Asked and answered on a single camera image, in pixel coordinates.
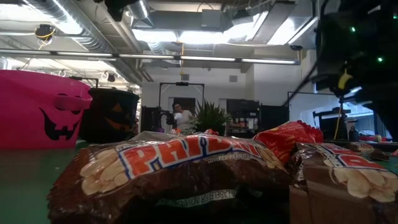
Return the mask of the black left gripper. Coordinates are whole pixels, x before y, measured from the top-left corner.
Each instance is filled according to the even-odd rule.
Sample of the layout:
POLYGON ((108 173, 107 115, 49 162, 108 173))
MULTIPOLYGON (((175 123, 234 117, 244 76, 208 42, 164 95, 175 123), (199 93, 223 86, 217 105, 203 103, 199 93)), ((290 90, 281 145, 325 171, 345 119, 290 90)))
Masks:
POLYGON ((137 0, 104 0, 107 7, 107 12, 114 21, 121 21, 123 17, 124 8, 134 4, 137 0))

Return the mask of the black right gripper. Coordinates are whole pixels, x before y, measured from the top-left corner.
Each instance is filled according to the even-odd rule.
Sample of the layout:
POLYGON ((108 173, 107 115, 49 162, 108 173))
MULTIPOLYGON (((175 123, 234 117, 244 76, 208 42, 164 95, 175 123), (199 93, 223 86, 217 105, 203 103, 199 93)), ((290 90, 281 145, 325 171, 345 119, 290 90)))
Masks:
POLYGON ((365 102, 381 119, 393 140, 397 140, 397 93, 369 91, 368 65, 362 59, 323 52, 318 58, 317 90, 329 90, 345 101, 365 102))

